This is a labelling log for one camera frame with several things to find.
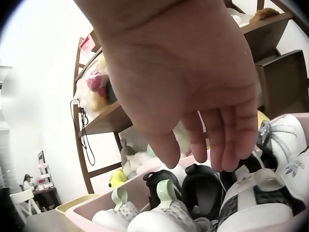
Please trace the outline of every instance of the hand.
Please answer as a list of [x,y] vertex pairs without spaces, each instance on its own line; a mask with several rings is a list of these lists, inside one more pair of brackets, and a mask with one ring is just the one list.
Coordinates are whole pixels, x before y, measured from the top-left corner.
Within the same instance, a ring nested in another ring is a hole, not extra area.
[[106,36],[99,26],[114,92],[133,125],[170,168],[180,150],[179,120],[198,162],[233,171],[257,137],[256,71],[248,44],[223,1],[191,0]]

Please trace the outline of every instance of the pink tag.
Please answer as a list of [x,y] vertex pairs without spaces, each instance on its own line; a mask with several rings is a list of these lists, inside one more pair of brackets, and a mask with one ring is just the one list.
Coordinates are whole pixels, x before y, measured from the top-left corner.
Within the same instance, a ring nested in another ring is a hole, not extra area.
[[91,52],[91,50],[95,47],[95,43],[91,35],[88,35],[86,39],[84,39],[82,43],[79,45],[79,47],[82,50],[83,56],[89,54],[89,52]]

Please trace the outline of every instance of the yellow box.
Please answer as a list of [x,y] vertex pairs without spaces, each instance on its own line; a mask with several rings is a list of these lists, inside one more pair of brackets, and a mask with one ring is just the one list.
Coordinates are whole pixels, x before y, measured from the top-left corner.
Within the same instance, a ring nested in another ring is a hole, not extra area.
[[89,199],[92,199],[92,198],[95,198],[95,197],[98,197],[99,194],[88,194],[88,195],[85,195],[85,196],[82,196],[80,198],[77,198],[73,201],[69,201],[65,204],[62,204],[58,207],[56,207],[55,209],[58,211],[58,212],[61,212],[61,213],[65,213],[69,208],[75,206],[75,205],[78,205],[86,200],[89,200]]

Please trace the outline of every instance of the person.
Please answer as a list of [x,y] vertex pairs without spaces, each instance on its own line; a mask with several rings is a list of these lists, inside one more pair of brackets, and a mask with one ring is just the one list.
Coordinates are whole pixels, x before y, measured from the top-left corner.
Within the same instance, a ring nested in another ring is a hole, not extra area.
[[[37,186],[34,183],[31,183],[31,179],[33,177],[30,176],[29,174],[26,174],[24,179],[23,179],[23,190],[29,190],[31,189],[32,191],[35,191],[35,189],[37,188]],[[37,194],[34,195],[33,197],[35,202],[39,203],[39,208],[42,212],[44,212],[44,208],[48,211],[50,210],[50,204],[48,203],[48,200],[46,199],[46,197],[43,194]]]
[[32,178],[33,177],[30,176],[29,174],[25,175],[25,177],[23,179],[23,189],[24,189],[24,191],[26,191],[28,189],[31,189],[32,191],[34,191],[36,189],[36,186],[33,183],[30,183]]
[[257,138],[257,73],[224,2],[74,0],[92,24],[113,90],[134,127],[173,168],[181,120],[198,162],[231,172]]

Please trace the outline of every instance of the gray plush toy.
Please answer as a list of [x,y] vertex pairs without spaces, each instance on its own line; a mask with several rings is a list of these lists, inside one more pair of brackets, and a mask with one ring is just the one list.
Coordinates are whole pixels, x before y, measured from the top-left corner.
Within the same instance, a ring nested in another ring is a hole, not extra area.
[[133,150],[131,146],[127,146],[127,141],[125,139],[120,140],[120,144],[122,146],[120,155],[121,155],[121,166],[124,166],[127,162],[127,156],[132,156],[136,152]]

